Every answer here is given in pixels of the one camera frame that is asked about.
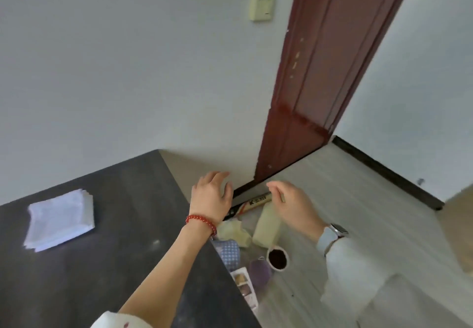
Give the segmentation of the person's left hand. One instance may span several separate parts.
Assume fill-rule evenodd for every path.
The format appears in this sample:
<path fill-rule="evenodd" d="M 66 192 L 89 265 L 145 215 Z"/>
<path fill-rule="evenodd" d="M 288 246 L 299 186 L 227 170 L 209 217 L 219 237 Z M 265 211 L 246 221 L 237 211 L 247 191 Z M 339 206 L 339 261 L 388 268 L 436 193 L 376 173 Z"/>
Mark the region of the person's left hand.
<path fill-rule="evenodd" d="M 225 187 L 223 184 L 228 176 L 228 171 L 210 171 L 200 177 L 192 187 L 189 215 L 204 217 L 214 226 L 218 226 L 232 204 L 222 200 Z"/>

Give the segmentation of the stack of white napkins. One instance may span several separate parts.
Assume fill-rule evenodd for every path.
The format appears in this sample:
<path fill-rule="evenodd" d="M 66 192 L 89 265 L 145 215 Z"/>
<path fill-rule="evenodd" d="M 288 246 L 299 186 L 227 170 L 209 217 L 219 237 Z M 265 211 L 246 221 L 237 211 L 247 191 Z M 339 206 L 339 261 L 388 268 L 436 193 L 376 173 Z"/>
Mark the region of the stack of white napkins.
<path fill-rule="evenodd" d="M 95 227 L 93 196 L 77 189 L 28 206 L 30 224 L 24 247 L 44 251 Z"/>

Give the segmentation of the blue checked cloth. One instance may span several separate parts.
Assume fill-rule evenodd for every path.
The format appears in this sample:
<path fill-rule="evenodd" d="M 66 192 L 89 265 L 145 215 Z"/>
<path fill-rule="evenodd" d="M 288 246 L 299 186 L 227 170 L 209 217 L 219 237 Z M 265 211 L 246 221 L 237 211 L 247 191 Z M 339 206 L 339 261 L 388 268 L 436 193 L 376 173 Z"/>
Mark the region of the blue checked cloth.
<path fill-rule="evenodd" d="M 235 240 L 212 240 L 211 243 L 228 271 L 232 272 L 239 268 L 240 247 Z"/>

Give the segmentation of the black baseboard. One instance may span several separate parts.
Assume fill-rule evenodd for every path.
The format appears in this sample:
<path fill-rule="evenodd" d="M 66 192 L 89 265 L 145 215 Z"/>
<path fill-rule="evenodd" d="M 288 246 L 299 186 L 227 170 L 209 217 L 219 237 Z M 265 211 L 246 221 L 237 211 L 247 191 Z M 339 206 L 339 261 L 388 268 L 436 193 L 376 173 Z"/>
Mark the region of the black baseboard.
<path fill-rule="evenodd" d="M 369 155 L 359 150 L 355 146 L 349 144 L 347 141 L 341 139 L 339 136 L 334 135 L 332 143 L 344 152 L 348 153 L 356 160 L 358 160 L 359 162 L 361 162 L 362 164 L 364 164 L 366 167 L 381 175 L 384 179 L 386 179 L 408 195 L 412 196 L 424 205 L 428 206 L 433 211 L 441 211 L 443 209 L 445 205 L 443 201 L 437 199 L 427 191 L 423 190 L 421 187 L 405 179 L 401 175 L 395 173 L 393 170 L 388 169 L 386 166 L 374 160 Z"/>

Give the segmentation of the grey wristwatch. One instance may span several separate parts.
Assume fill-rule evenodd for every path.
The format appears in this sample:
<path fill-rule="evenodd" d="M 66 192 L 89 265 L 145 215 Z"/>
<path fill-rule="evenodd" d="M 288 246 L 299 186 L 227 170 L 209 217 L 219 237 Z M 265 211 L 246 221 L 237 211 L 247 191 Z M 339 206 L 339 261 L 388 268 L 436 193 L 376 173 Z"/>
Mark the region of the grey wristwatch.
<path fill-rule="evenodd" d="M 322 231 L 317 241 L 317 250 L 326 257 L 333 244 L 341 238 L 348 237 L 349 232 L 339 224 L 329 224 Z"/>

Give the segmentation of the beige furniture piece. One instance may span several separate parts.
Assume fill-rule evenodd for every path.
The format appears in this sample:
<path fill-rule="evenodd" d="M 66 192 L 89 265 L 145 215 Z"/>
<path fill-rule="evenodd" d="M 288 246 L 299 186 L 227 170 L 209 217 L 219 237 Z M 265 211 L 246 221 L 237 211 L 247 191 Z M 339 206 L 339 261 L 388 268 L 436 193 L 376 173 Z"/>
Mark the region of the beige furniture piece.
<path fill-rule="evenodd" d="M 449 198 L 438 218 L 459 266 L 473 277 L 473 183 Z"/>

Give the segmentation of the purple round pouch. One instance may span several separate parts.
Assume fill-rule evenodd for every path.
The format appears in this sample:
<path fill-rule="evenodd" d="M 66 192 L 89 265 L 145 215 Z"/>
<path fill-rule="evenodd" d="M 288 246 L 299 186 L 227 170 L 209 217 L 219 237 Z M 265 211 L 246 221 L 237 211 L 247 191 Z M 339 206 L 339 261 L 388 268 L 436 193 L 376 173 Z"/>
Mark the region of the purple round pouch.
<path fill-rule="evenodd" d="M 265 257 L 252 260 L 247 265 L 247 271 L 256 292 L 264 290 L 273 275 L 271 266 Z"/>

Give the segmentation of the person's left forearm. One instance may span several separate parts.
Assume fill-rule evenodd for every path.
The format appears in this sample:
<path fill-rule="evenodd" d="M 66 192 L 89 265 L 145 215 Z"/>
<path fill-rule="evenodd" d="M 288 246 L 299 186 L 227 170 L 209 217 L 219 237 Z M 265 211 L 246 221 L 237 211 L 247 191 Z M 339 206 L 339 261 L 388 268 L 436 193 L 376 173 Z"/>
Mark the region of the person's left forearm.
<path fill-rule="evenodd" d="M 138 317 L 154 328 L 170 328 L 192 265 L 211 233 L 208 224 L 189 220 L 119 313 Z"/>

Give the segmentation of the person's right forearm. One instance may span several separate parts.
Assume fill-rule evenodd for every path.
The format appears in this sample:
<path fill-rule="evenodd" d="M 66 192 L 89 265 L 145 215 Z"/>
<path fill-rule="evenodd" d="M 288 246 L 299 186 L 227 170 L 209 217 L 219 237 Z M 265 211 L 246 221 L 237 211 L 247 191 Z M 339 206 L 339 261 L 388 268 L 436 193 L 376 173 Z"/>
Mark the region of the person's right forearm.
<path fill-rule="evenodd" d="M 328 279 L 321 302 L 361 328 L 394 328 L 397 273 L 351 238 L 335 241 L 325 255 Z"/>

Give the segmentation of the crumpled cream paper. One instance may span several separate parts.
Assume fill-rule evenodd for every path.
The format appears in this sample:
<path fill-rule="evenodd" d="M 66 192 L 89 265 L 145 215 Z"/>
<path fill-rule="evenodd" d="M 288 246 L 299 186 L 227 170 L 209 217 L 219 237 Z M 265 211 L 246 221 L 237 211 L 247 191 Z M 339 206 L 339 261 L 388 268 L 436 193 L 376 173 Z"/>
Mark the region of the crumpled cream paper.
<path fill-rule="evenodd" d="M 234 219 L 221 222 L 217 226 L 216 237 L 220 241 L 234 240 L 243 248 L 252 243 L 252 236 L 242 227 L 242 222 Z"/>

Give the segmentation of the cream wall switch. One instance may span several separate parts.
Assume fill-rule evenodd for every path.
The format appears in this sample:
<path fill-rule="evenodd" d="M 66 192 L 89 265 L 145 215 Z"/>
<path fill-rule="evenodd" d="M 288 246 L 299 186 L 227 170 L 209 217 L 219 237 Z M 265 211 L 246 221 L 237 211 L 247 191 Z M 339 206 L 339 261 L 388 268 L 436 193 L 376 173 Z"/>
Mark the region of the cream wall switch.
<path fill-rule="evenodd" d="M 250 0 L 248 18 L 253 22 L 266 22 L 273 19 L 275 0 Z"/>

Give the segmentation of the person's right hand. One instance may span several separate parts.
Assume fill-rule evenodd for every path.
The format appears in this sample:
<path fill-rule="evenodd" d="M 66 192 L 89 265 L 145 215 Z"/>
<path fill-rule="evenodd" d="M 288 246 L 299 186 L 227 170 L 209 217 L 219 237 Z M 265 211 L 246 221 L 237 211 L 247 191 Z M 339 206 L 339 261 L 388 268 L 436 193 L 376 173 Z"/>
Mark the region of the person's right hand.
<path fill-rule="evenodd" d="M 307 194 L 288 181 L 269 181 L 270 193 L 278 188 L 284 194 L 286 203 L 274 203 L 274 208 L 281 219 L 291 228 L 317 242 L 327 223 L 322 220 L 315 210 Z"/>

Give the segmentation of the cream rectangular block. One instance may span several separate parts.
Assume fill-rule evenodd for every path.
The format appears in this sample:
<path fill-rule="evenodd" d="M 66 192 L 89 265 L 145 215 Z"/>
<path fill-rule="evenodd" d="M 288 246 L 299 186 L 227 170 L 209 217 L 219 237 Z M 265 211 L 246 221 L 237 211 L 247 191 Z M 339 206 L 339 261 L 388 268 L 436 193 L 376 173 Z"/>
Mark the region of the cream rectangular block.
<path fill-rule="evenodd" d="M 274 203 L 271 201 L 265 204 L 257 221 L 252 242 L 259 247 L 270 249 L 277 244 L 282 224 Z"/>

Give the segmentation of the printed paper leaflet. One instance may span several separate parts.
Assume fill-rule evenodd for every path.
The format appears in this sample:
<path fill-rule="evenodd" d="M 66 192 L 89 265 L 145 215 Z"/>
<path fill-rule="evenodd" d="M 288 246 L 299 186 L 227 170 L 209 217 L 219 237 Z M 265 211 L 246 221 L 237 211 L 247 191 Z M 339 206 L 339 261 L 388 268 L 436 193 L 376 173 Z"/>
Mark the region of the printed paper leaflet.
<path fill-rule="evenodd" d="M 247 268 L 232 271 L 230 275 L 252 312 L 256 313 L 259 303 Z"/>

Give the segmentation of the white cup with dark inside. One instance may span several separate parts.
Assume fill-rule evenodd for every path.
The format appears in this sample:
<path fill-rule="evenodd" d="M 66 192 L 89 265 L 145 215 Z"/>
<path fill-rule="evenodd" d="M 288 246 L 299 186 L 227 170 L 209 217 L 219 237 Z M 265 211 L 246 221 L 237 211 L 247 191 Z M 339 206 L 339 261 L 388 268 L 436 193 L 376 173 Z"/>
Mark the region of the white cup with dark inside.
<path fill-rule="evenodd" d="M 289 256 L 280 246 L 273 246 L 268 249 L 266 261 L 270 268 L 276 272 L 283 272 L 289 266 Z"/>

